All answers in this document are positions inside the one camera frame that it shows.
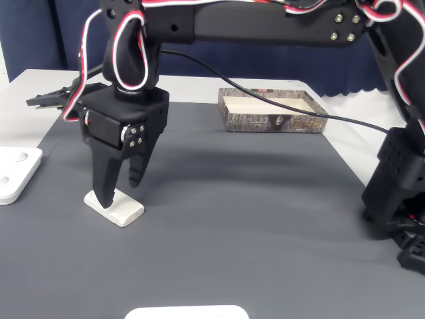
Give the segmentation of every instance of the screw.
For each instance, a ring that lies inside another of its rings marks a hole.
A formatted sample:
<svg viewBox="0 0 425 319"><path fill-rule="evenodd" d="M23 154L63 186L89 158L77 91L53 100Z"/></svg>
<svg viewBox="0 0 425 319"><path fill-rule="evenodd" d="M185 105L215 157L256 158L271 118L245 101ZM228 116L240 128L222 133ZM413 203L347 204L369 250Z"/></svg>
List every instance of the screw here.
<svg viewBox="0 0 425 319"><path fill-rule="evenodd" d="M353 22L354 24L359 23L359 22L360 22L360 17L359 17L358 15L355 15L355 16L353 17L352 22Z"/></svg>
<svg viewBox="0 0 425 319"><path fill-rule="evenodd" d="M338 14L338 15L335 17L335 22L336 22L336 23L341 23L341 22L343 22L343 20L344 20L344 16L342 15L342 13Z"/></svg>
<svg viewBox="0 0 425 319"><path fill-rule="evenodd" d="M338 33L336 33L336 32L332 33L332 34L331 34L331 40L332 40L332 41L336 41L336 40L338 40Z"/></svg>
<svg viewBox="0 0 425 319"><path fill-rule="evenodd" d="M349 42L353 42L353 41L354 41L354 39L356 39L356 36L355 36L353 33L350 33L350 34L348 35L348 37L347 37L347 40L348 40Z"/></svg>

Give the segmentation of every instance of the wire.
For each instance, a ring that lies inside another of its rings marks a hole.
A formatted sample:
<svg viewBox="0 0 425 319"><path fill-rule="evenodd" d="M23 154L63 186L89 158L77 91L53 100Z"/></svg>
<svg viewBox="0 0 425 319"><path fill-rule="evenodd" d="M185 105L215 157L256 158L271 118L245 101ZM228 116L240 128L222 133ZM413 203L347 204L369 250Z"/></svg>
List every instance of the wire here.
<svg viewBox="0 0 425 319"><path fill-rule="evenodd" d="M393 3L396 7L396 11L392 15L379 15L376 10L379 9L379 7L383 3ZM396 86L397 92L402 98L403 102L406 105L411 105L412 101L407 95L406 91L403 89L401 83L400 83L400 74L401 72L410 64L414 59L416 59L420 53L425 48L425 17L424 15L408 0L375 0L373 3L373 7L369 7L368 5L364 3L359 3L359 0L356 0L356 4L358 8L370 19L366 23L367 27L371 27L374 22L389 22L394 19L396 19L402 12L402 10L406 10L408 13L410 13L419 23L420 27L422 28L422 41L419 45L419 47L413 52L413 54L405 60L396 70L394 74L394 84Z"/></svg>
<svg viewBox="0 0 425 319"><path fill-rule="evenodd" d="M87 19L86 23L84 24L84 28L82 31L82 37L81 37L81 48L80 48L80 85L78 86L76 92L72 95L72 98L70 99L70 102L68 103L68 106L65 108L65 111L62 114L62 117L65 122L75 122L78 121L78 118L68 118L69 113L71 113L72 109L75 107L75 103L78 101L78 99L81 97L81 94L83 93L84 89L86 88L86 82L87 82L87 34L88 34L88 28L90 26L90 23L92 20L99 15L102 12L101 9L95 11L92 13L89 18Z"/></svg>
<svg viewBox="0 0 425 319"><path fill-rule="evenodd" d="M316 10L318 7L320 7L325 2L326 2L326 0L320 0L315 5L312 5L311 7L303 8L303 9L297 8L297 7L292 7L290 5L284 5L284 8L285 8L286 12L291 13L292 15L303 15L304 13L309 13L309 12Z"/></svg>
<svg viewBox="0 0 425 319"><path fill-rule="evenodd" d="M207 3L229 1L229 0L143 0L141 5L145 8L167 7L170 5L204 5ZM256 0L230 0L239 2L263 2Z"/></svg>
<svg viewBox="0 0 425 319"><path fill-rule="evenodd" d="M99 64L98 66L95 66L94 68L91 68L87 72L87 79L90 79L100 73L102 73L102 64Z"/></svg>
<svg viewBox="0 0 425 319"><path fill-rule="evenodd" d="M373 22L389 22L396 19L403 10L403 0L375 0L372 7L365 4L360 3L359 0L356 0L357 7L363 12L366 17L368 17ZM395 12L391 14L381 14L376 10L383 3L392 3L395 6Z"/></svg>
<svg viewBox="0 0 425 319"><path fill-rule="evenodd" d="M140 88L142 88L147 81L147 77L149 74L149 69L148 69L148 63L147 63L147 57L146 57L146 50L145 50L145 45L144 45L144 41L143 41L143 33L142 30L139 31L138 34L138 41L139 41L139 48L140 48L140 52L143 58L143 64L145 66L145 76L143 77L143 80L141 81L140 84L138 85L128 85L126 83L124 83L124 81L121 79L120 74L118 72L118 64L117 64L117 49L118 49L118 44L120 42L120 38L121 35L124 31L124 29L126 28L127 24L134 19L139 19L140 23L141 23L141 27L143 27L145 25L145 19L143 16L143 13L140 10L132 10L130 12L128 12L124 18L122 19L117 32L115 34L114 37L114 43L112 45L112 66L114 68L114 73L115 73L115 77L117 78L118 83L125 88L126 90L139 90Z"/></svg>
<svg viewBox="0 0 425 319"><path fill-rule="evenodd" d="M425 123L421 119L419 119L418 121L419 121L420 128L422 128L422 131L424 132L424 135L425 135Z"/></svg>
<svg viewBox="0 0 425 319"><path fill-rule="evenodd" d="M425 17L419 12L417 8L415 8L409 1L405 0L403 4L403 8L409 12L419 23L422 28L422 42L419 47L413 52L413 54L405 60L397 69L394 75L394 84L404 103L407 105L411 105L412 101L408 97L407 93L404 91L401 83L400 83L400 73L410 64L414 59L416 59L420 53L424 50L425 47Z"/></svg>
<svg viewBox="0 0 425 319"><path fill-rule="evenodd" d="M344 121L344 122L348 122L348 123L353 123L353 124L358 124L358 125L362 125L362 126L366 126L368 128L373 128L374 130L378 130L382 133L388 133L388 130L385 130L384 128L381 128L379 126L373 125L373 124L369 124L366 122L362 122L362 121L357 121L357 120L352 120L350 118L344 118L341 116L334 116L334 115L328 115L328 114L320 114L320 113L315 113L315 112L309 112L309 111L304 111L304 110L299 110L297 108L293 108L291 106L285 105L285 104L280 104L277 102L274 102L272 100L269 100L267 98L264 98L260 95L257 95L251 91L249 91L246 88L241 87L239 84L231 81L231 79L227 78L226 76L224 76L223 74L221 74L219 71L213 69L211 66L209 66L208 64L198 60L197 58L194 58L193 56L190 56L186 53L182 53L182 52L178 52L178 51L171 51L171 50L161 50L162 53L165 54L171 54L171 55L177 55L177 56L182 56L183 58L187 58L189 60L192 60L195 63L198 63L199 65L203 66L204 68L210 70L212 73L214 73L215 75L217 75L219 78L221 78L222 80L224 80L226 83L230 84L231 86L237 88L238 90L242 91L243 93L252 96L253 98L257 98L265 103L269 103L275 106L278 106L280 108L285 108L287 110L291 110L297 113L301 113L301 114L305 114L305 115L310 115L310 116L316 116L318 118L329 118L331 120L339 120L339 121Z"/></svg>
<svg viewBox="0 0 425 319"><path fill-rule="evenodd" d="M221 1L239 1L239 2L279 2L276 0L142 0L141 4L145 8L158 8L166 6L178 6L178 5L204 5L207 3L221 2ZM320 7L327 0L319 0L318 3L307 8L297 8L290 5L284 5L286 12L291 13L292 15L301 15L304 13L312 12Z"/></svg>

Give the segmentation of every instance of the red and white cable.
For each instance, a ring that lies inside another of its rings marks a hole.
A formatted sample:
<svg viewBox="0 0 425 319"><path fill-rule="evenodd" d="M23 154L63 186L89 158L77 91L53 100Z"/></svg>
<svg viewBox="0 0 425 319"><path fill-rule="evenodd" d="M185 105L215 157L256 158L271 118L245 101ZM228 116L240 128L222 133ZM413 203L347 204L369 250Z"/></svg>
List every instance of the red and white cable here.
<svg viewBox="0 0 425 319"><path fill-rule="evenodd" d="M62 117L65 122L75 122L78 121L78 118L68 118L69 113L71 113L72 109L75 107L75 103L78 101L78 99L81 97L81 94L83 93L84 89L86 88L86 82L87 82L87 70L88 70L88 62L87 62L87 34L88 34L88 28L90 26L90 23L92 20L99 15L102 12L101 9L97 10L96 12L92 13L89 18L87 19L86 23L84 24L84 29L82 31L81 36L81 47L80 47L80 64L81 64L81 71L80 71L80 84L78 86L77 91L74 93L72 98L70 99L70 102L68 106L65 108L65 111L62 113Z"/></svg>
<svg viewBox="0 0 425 319"><path fill-rule="evenodd" d="M142 0L141 5L145 8L167 7L170 5L204 5L207 3L229 1L229 0ZM264 2L256 0L230 0L239 2Z"/></svg>
<svg viewBox="0 0 425 319"><path fill-rule="evenodd" d="M141 29L139 31L139 47L140 47L140 52L143 58L143 64L145 66L145 75L143 77L143 80L140 82L140 84L138 85L128 85L126 83L124 83L124 81L121 79L120 77L120 73L118 71L118 64L117 64L117 50L118 50L118 45L120 43L120 38L121 35L124 31L124 29L126 28L126 26L128 25L128 23L134 19L137 19L140 21L141 23ZM128 12L124 18L122 19L115 37L114 37L114 43L112 45L112 66L114 68L114 73L115 73L115 77L117 78L118 83L125 88L126 90L139 90L140 88L143 88L143 86L146 84L147 81L147 77L149 74L149 69L148 69L148 63L147 63L147 57L146 57L146 50L145 50L145 44L143 41L143 33L142 33L142 28L145 25L145 17L143 16L143 13L140 10L132 10L130 12Z"/></svg>
<svg viewBox="0 0 425 319"><path fill-rule="evenodd" d="M395 75L394 75L394 84L396 86L396 89L398 93L400 94L401 98L403 99L404 103L407 105L411 105L412 101L408 97L407 93L404 91L401 83L400 83L400 73L406 69L406 67L413 62L414 59L416 59L420 53L425 48L425 17L424 15L409 1L405 0L403 3L403 8L407 12L409 12L419 23L420 27L422 28L422 41L419 45L419 47L413 52L413 54L405 60L397 69Z"/></svg>
<svg viewBox="0 0 425 319"><path fill-rule="evenodd" d="M308 8L297 8L297 7L291 7L290 5L284 5L284 8L286 12L291 13L292 15L303 15L304 13L309 13L316 10L325 2L326 0L320 0L315 5L312 5L311 7L308 7Z"/></svg>
<svg viewBox="0 0 425 319"><path fill-rule="evenodd" d="M360 3L356 0L357 7L373 22L389 22L396 19L403 10L403 0L375 0L372 6ZM384 3L392 3L395 7L394 13L382 14L376 10Z"/></svg>

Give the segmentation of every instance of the white block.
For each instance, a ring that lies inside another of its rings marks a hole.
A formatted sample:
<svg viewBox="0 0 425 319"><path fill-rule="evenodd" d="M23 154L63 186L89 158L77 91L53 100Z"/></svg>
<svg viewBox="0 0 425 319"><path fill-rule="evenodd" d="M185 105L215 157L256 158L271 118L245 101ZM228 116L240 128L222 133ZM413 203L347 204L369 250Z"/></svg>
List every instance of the white block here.
<svg viewBox="0 0 425 319"><path fill-rule="evenodd" d="M138 308L126 319L249 319L239 306Z"/></svg>
<svg viewBox="0 0 425 319"><path fill-rule="evenodd" d="M12 204L40 165L38 148L0 147L0 205Z"/></svg>
<svg viewBox="0 0 425 319"><path fill-rule="evenodd" d="M114 202L111 207L107 209L104 209L100 205L94 191L89 192L89 194L85 196L84 202L99 214L120 227L129 225L145 212L145 208L141 203L135 201L130 196L116 188Z"/></svg>

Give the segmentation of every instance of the robotic arm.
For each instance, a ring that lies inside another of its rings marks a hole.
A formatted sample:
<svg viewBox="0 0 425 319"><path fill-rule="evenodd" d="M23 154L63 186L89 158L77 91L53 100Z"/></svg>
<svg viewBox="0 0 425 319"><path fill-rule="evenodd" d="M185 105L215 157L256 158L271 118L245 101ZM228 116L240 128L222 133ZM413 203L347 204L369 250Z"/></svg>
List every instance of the robotic arm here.
<svg viewBox="0 0 425 319"><path fill-rule="evenodd" d="M407 125L388 132L378 168L363 194L365 216L403 249L398 258L402 266L425 274L424 12L421 0L100 0L100 9L83 30L80 78L70 88L28 103L54 102L63 109L64 120L80 121L84 142L92 150L93 190L100 204L109 207L122 162L130 160L129 182L137 187L167 125L169 94L155 87L159 56L185 54L161 51L161 43L342 47L368 32ZM105 19L111 39L102 67L88 70L87 32L98 15ZM112 85L86 86L100 71Z"/></svg>

